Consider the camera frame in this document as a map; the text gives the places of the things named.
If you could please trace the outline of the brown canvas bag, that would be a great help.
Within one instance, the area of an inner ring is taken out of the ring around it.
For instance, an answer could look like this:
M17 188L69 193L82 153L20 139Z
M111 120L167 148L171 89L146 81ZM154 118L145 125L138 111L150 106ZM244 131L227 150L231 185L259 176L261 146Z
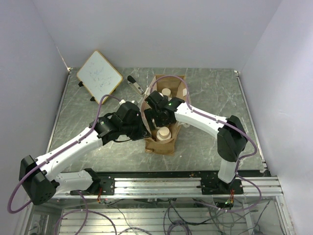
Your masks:
M184 75L155 75L145 92L144 99L148 98L150 93L154 91L167 98L169 102L173 98L190 101L190 98L187 97ZM145 138L145 151L160 155L173 155L182 123L176 122L158 127L157 114L153 112L152 107L145 100L141 103L140 111L144 124L151 135Z

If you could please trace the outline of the beige cylinder bottle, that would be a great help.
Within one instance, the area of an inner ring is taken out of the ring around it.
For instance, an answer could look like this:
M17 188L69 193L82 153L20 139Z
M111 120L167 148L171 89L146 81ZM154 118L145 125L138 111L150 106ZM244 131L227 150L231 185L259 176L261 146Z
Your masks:
M157 129L157 126L156 126L156 123L155 123L155 120L152 119L152 124L153 124L153 128L156 130Z

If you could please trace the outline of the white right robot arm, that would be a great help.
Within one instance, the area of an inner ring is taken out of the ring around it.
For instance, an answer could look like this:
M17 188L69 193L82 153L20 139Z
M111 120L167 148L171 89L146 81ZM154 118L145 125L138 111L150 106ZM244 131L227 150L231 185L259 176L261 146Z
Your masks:
M157 91L148 95L145 102L149 108L144 110L144 115L151 130L182 122L210 134L217 140L217 152L222 158L218 179L215 183L203 184L202 188L222 194L231 191L239 156L247 144L246 132L239 118L234 115L226 118L203 113L181 98L169 99Z

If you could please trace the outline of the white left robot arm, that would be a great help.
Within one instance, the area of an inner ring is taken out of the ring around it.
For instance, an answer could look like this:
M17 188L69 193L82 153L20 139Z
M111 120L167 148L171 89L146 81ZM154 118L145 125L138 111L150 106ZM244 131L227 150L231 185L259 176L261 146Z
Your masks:
M21 160L19 180L34 205L47 202L55 194L75 190L79 184L88 194L99 191L100 183L90 170L61 176L61 172L76 159L96 150L120 136L136 141L148 134L139 107L121 101L116 112L97 116L79 135L55 150L36 159L30 155Z

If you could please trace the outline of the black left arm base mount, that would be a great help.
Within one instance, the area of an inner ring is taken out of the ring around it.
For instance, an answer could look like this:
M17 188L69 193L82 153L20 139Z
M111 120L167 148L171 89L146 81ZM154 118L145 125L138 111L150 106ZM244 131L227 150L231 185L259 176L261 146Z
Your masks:
M99 184L100 195L114 195L115 180L113 178L102 178Z

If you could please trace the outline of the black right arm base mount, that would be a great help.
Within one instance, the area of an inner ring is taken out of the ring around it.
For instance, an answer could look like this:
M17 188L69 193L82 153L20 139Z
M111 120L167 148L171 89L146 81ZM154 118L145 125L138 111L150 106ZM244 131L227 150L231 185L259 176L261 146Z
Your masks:
M241 180L234 180L232 183L225 183L219 178L201 178L200 186L202 195L229 194L233 192L235 195L243 194L243 186Z

